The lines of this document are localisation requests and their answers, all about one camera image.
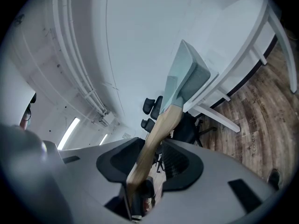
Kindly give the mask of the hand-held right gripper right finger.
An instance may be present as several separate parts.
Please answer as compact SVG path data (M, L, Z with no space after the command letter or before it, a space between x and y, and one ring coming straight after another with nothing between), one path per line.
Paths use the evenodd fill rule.
M280 192L228 155L176 140L165 144L199 157L203 171L185 190L164 192L143 224L255 224L280 198Z

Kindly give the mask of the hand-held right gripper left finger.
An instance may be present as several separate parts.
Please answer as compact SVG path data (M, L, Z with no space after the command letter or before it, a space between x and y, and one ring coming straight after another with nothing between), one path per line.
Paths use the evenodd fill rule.
M99 146L61 150L68 171L84 191L104 208L132 219L126 194L126 179L145 141L124 139Z

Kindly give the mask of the grey square pan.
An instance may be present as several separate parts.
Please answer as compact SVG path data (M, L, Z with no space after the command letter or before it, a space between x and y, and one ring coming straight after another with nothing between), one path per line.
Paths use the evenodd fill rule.
M148 177L154 153L161 141L179 124L184 104L200 90L210 76L211 72L195 48L182 40L166 79L157 121L127 177L129 198Z

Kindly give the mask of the white ceiling junction box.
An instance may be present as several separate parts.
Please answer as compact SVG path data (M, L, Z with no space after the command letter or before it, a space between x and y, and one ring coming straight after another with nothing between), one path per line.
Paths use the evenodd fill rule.
M112 112L110 112L110 113L107 113L105 116L100 116L99 117L99 122L106 125L106 126L109 126L109 125L112 124L114 119L115 119L114 114Z

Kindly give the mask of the person's black shoe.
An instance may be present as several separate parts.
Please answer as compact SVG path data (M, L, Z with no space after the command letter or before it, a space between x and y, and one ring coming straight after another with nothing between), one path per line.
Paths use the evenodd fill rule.
M277 169L273 169L268 177L267 183L276 191L279 190L280 174Z

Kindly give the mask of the white ceiling pipes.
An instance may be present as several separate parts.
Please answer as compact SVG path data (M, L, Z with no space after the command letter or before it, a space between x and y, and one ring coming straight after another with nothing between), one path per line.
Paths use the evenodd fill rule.
M101 115L108 110L99 98L84 66L75 37L71 0L52 0L53 18L58 44L78 88L84 97Z

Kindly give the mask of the white table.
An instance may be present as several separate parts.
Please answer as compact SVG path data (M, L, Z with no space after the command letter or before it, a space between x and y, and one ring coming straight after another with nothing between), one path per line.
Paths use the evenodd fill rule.
M246 66L244 59L250 53L254 53L266 64L265 56L256 44L266 23L274 31L285 56L290 90L292 93L297 91L296 65L291 45L269 0L238 0L221 13L212 30L211 44L204 59L209 68L220 65L221 69L219 72L211 71L208 81L184 105L185 112L192 108L236 133L240 131L237 124L209 107L206 101L215 92L230 101L222 85L232 83L234 74L239 74L242 78L249 74L253 66Z

